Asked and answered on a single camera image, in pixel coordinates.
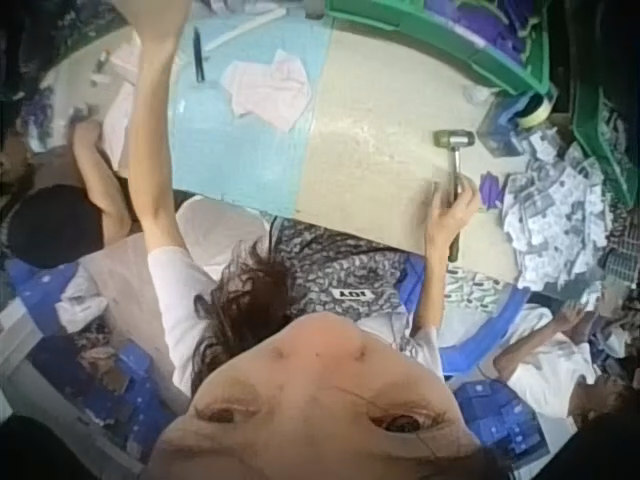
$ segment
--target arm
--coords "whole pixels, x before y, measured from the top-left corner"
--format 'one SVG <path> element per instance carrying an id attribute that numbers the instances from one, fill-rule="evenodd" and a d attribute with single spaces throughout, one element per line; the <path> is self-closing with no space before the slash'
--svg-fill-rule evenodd
<path id="1" fill-rule="evenodd" d="M 584 310 L 569 302 L 544 327 L 531 332 L 513 345 L 509 345 L 493 360 L 493 366 L 503 382 L 508 382 L 518 368 L 534 350 L 551 340 L 557 333 L 571 331 L 584 318 Z"/>
<path id="2" fill-rule="evenodd" d="M 593 327 L 593 323 L 598 318 L 596 312 L 590 312 L 585 314 L 584 318 L 578 322 L 570 331 L 566 333 L 569 340 L 574 345 L 582 345 L 583 343 L 587 343 L 589 340 L 589 334 L 591 333 L 591 329 Z"/>
<path id="3" fill-rule="evenodd" d="M 440 328 L 444 314 L 444 292 L 447 280 L 447 259 L 426 262 L 425 280 L 420 293 L 420 302 L 413 324 L 412 336 L 426 328 Z"/>
<path id="4" fill-rule="evenodd" d="M 167 104 L 171 67 L 189 0 L 116 0 L 142 42 L 136 98 L 129 124 L 129 188 L 147 251 L 184 248 L 172 195 Z"/>
<path id="5" fill-rule="evenodd" d="M 462 192 L 450 209 L 442 207 L 443 192 L 440 190 L 436 190 L 429 208 L 425 232 L 425 282 L 411 331 L 413 337 L 421 330 L 440 328 L 444 313 L 449 247 L 480 207 L 480 195 L 473 182 L 461 176 L 460 185 Z"/>
<path id="6" fill-rule="evenodd" d="M 105 245 L 123 239 L 131 229 L 131 218 L 122 190 L 98 152 L 100 124 L 87 121 L 73 133 L 73 156 L 91 203 L 102 211 Z"/>
<path id="7" fill-rule="evenodd" d="M 551 340 L 559 330 L 551 320 L 544 327 L 534 330 L 529 335 L 521 338 L 513 345 L 509 345 L 493 359 L 493 366 L 498 372 L 498 377 L 507 383 L 515 373 L 518 365 L 527 358 L 531 352 Z"/>

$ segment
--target eye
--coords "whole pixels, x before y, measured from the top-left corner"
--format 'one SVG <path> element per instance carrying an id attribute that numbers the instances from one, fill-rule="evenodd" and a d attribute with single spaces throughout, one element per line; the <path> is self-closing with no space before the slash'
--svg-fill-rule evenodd
<path id="1" fill-rule="evenodd" d="M 196 408 L 196 417 L 203 422 L 215 423 L 218 425 L 231 425 L 250 420 L 258 414 L 258 409 L 245 407 L 211 407 Z"/>
<path id="2" fill-rule="evenodd" d="M 411 415 L 373 417 L 371 422 L 376 427 L 391 433 L 418 433 L 423 428 L 420 420 Z"/>
<path id="3" fill-rule="evenodd" d="M 229 424 L 236 421 L 236 414 L 231 408 L 215 408 L 211 410 L 196 410 L 200 420 L 210 423 Z"/>

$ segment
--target white sleeve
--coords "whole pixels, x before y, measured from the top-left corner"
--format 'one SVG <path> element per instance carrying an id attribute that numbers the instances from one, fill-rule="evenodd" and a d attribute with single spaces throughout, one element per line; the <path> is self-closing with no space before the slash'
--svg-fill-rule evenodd
<path id="1" fill-rule="evenodd" d="M 418 347 L 418 358 L 416 360 L 444 379 L 436 329 L 433 327 L 423 328 L 413 339 Z"/>
<path id="2" fill-rule="evenodd" d="M 209 299 L 216 283 L 183 248 L 158 248 L 149 254 L 148 262 L 165 342 L 175 366 L 173 383 L 191 396 L 193 353 L 207 326 L 196 316 L 194 298 L 202 294 Z"/>

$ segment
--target beige table surface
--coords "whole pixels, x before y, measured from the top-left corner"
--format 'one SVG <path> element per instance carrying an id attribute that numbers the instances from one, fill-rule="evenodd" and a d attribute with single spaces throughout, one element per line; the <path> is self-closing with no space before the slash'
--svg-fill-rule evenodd
<path id="1" fill-rule="evenodd" d="M 74 54 L 50 76 L 56 118 L 73 105 L 99 105 L 99 116 L 121 80 L 91 87 L 100 53 L 131 38 L 111 34 Z M 450 157 L 435 148 L 433 131 L 475 130 L 487 106 L 468 104 L 470 80 L 454 68 L 406 46 L 400 36 L 338 23 L 315 92 L 315 120 L 295 217 L 407 251 L 421 252 L 424 213 L 432 180 L 445 181 Z M 106 71 L 112 74 L 109 67 Z M 63 140 L 62 122 L 54 143 Z M 494 159 L 480 144 L 462 152 L 462 171 L 476 181 L 486 171 L 503 177 L 524 168 L 524 159 Z M 513 282 L 515 256 L 498 212 L 479 213 L 463 232 L 460 266 Z"/>

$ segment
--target label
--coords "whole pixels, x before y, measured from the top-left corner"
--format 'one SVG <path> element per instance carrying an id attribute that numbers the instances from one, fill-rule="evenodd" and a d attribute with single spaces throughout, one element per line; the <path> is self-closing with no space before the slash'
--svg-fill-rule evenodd
<path id="1" fill-rule="evenodd" d="M 338 300 L 368 301 L 376 298 L 371 290 L 346 290 L 340 288 L 332 288 L 331 293 L 333 294 L 333 297 L 337 298 Z"/>

